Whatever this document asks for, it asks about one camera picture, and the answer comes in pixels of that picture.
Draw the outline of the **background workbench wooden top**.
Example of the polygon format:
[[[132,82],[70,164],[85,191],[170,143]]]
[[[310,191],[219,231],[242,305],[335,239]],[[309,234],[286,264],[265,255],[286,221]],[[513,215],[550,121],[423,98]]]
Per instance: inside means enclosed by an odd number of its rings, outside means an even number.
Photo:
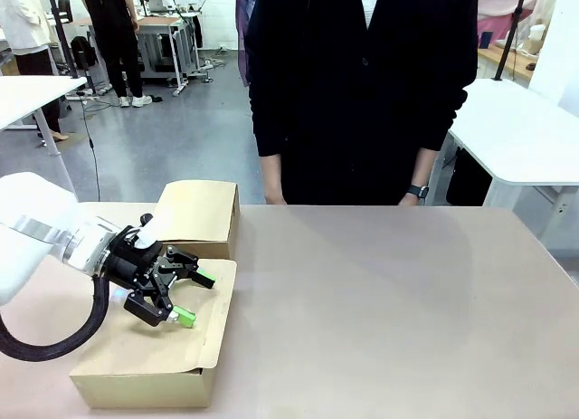
[[[138,19],[141,75],[165,80],[179,96],[190,78],[208,79],[195,39],[195,25],[183,17],[147,16]]]

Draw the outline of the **person's left forearm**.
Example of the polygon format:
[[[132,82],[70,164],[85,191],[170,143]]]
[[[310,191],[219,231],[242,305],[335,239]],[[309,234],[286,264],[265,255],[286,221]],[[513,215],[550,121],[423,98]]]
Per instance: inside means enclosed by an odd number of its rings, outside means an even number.
[[[428,185],[430,174],[438,156],[438,151],[428,148],[420,148],[418,150],[411,180],[412,186],[423,187]]]

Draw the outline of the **white jar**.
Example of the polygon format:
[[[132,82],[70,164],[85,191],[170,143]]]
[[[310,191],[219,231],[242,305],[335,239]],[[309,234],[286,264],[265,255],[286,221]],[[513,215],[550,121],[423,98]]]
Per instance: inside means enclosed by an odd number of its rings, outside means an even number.
[[[526,41],[526,50],[530,54],[538,54],[544,43],[546,33],[545,24],[533,25],[529,30],[529,36]]]

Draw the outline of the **black backpack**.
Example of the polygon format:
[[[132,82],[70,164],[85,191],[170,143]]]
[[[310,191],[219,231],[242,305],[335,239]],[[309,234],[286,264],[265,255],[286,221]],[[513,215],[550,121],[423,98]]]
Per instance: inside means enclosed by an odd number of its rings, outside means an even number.
[[[71,40],[71,52],[77,67],[84,71],[98,62],[96,52],[86,37],[75,36]]]

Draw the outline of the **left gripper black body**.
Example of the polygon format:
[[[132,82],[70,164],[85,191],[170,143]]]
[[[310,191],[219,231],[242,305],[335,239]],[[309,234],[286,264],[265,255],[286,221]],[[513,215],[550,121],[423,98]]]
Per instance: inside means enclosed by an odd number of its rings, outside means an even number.
[[[161,252],[161,242],[156,241],[146,250],[132,248],[124,240],[129,229],[123,229],[108,243],[108,279],[124,289],[152,297],[150,274]]]

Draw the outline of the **black bag under desk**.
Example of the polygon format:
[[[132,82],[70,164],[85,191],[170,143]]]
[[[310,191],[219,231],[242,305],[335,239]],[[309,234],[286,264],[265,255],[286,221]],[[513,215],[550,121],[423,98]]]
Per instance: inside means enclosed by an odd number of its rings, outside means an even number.
[[[491,175],[464,148],[458,148],[446,202],[457,206],[483,206]]]

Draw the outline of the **large cardboard box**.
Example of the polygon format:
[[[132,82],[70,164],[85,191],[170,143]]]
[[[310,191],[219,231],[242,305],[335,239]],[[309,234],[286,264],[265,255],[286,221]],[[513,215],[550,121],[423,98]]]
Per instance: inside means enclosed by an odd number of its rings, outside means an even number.
[[[116,305],[86,344],[72,383],[91,408],[201,408],[213,397],[215,369],[233,295],[237,264],[203,259],[214,276],[210,290],[178,281],[170,291],[191,310],[190,328],[163,322],[153,328]]]

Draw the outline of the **white desk grey legs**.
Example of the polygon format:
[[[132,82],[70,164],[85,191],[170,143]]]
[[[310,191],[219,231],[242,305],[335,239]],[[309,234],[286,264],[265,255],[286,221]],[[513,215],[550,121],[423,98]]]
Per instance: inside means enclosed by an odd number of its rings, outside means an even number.
[[[579,202],[579,118],[512,81],[477,79],[444,139],[425,200],[433,205],[452,144],[464,148],[490,175],[484,206],[514,210],[526,188],[552,206],[538,234],[547,250],[564,257],[579,244],[556,245],[567,211]]]

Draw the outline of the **person's right forearm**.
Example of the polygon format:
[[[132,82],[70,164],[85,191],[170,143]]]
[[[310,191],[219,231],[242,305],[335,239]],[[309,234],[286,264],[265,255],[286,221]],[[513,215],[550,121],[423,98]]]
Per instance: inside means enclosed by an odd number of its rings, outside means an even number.
[[[268,200],[281,200],[281,156],[280,154],[261,157],[261,172],[265,196]]]

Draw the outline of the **background person purple garment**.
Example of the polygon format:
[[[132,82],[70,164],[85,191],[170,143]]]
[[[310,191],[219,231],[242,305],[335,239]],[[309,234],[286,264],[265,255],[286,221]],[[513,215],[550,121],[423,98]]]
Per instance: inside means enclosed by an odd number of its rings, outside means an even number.
[[[244,40],[245,35],[247,34],[254,4],[255,0],[235,0],[235,21],[238,34],[238,69],[244,87],[249,86]]]

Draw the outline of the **background person white jacket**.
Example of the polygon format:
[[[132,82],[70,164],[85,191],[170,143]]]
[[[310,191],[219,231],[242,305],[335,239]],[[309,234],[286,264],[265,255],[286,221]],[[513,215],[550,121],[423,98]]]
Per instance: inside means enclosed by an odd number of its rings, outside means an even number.
[[[0,0],[0,28],[21,75],[53,75],[49,45],[55,39],[41,0]]]

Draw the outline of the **background person in black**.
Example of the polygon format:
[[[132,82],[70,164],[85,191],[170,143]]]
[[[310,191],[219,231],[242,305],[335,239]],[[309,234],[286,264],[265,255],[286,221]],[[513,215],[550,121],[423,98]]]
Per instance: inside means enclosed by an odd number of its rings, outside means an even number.
[[[81,0],[119,106],[142,108],[153,102],[143,93],[138,65],[138,20],[133,0]]]

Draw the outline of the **black tripod pole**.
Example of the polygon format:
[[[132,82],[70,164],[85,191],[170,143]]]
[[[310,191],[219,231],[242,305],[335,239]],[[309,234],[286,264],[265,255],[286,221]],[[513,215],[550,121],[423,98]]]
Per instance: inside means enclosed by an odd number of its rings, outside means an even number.
[[[64,57],[64,60],[67,64],[69,73],[72,76],[72,78],[78,79],[79,74],[77,72],[75,61],[73,60],[72,57],[71,49],[68,45],[66,34],[63,30],[59,7],[56,3],[56,0],[49,0],[49,2],[51,6],[52,18],[53,21],[55,22],[56,33],[62,49],[62,56]]]
[[[492,78],[493,81],[501,81],[501,79],[502,79],[502,73],[503,73],[504,68],[506,66],[508,55],[509,55],[510,49],[511,49],[511,45],[512,45],[512,42],[513,42],[515,35],[516,35],[517,25],[519,23],[521,14],[523,13],[524,2],[525,2],[525,0],[517,0],[517,6],[516,6],[515,11],[513,12],[512,16],[511,16],[510,30],[508,32],[507,40],[504,44],[503,52],[502,52],[500,60],[498,62],[497,70],[495,72],[494,77]]]

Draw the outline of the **background person in pink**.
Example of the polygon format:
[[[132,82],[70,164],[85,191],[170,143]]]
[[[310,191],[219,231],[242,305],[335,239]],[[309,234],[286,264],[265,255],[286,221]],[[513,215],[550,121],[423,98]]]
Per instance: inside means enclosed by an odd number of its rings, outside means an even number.
[[[492,39],[489,45],[506,40],[516,6],[517,0],[479,0],[479,37],[483,31],[491,31]],[[525,0],[513,43],[525,41],[533,25],[547,24],[551,18],[552,7],[549,0]]]

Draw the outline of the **person's black cardigan torso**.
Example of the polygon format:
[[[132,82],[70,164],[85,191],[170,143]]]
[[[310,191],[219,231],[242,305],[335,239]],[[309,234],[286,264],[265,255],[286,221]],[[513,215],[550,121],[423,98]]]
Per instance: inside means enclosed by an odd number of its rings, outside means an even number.
[[[257,0],[245,37],[259,157],[286,205],[398,205],[477,75],[479,0]]]

